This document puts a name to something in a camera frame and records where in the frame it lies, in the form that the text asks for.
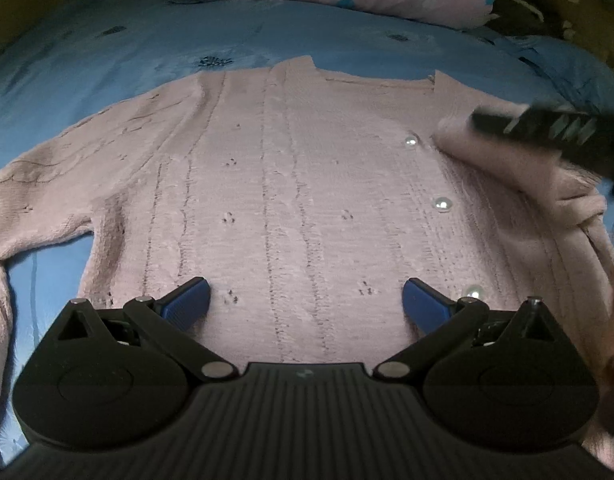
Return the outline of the blue dandelion pillow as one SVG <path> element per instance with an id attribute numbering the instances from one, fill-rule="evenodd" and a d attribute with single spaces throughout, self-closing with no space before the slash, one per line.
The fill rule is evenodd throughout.
<path id="1" fill-rule="evenodd" d="M 471 35 L 530 66 L 577 110 L 614 114 L 614 73 L 582 48 L 549 36 L 504 36 L 487 27 Z"/>

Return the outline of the dark bundle beside quilt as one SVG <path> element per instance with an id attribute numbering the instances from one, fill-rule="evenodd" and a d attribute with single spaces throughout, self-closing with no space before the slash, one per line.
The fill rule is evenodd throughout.
<path id="1" fill-rule="evenodd" d="M 494 0 L 486 27 L 502 36 L 564 38 L 565 19 L 549 0 Z"/>

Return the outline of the pink knit cardigan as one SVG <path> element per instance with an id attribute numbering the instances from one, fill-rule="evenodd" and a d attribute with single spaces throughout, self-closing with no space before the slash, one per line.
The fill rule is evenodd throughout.
<path id="1" fill-rule="evenodd" d="M 303 56 L 83 118 L 0 169 L 0 376 L 4 264 L 84 233 L 83 296 L 110 308 L 203 274 L 195 335 L 237 365 L 377 363 L 414 340 L 397 296 L 418 274 L 505 307 L 541 292 L 599 370 L 614 263 L 599 178 L 479 138 L 481 105 L 522 112 L 445 74 L 358 78 Z"/>

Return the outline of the blue dandelion bed sheet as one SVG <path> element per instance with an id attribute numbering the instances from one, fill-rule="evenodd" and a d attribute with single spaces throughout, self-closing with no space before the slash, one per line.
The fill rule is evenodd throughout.
<path id="1" fill-rule="evenodd" d="M 0 56 L 0 169 L 83 118 L 164 84 L 303 56 L 319 70 L 358 78 L 416 81 L 441 73 L 522 110 L 574 108 L 549 80 L 471 32 L 295 0 L 76 0 Z M 98 309 L 118 309 L 184 283 L 98 307 L 79 290 L 92 245 L 84 233 L 4 264 L 13 317 L 0 376 L 0 468 L 27 446 L 13 384 L 66 302 L 86 297 Z"/>

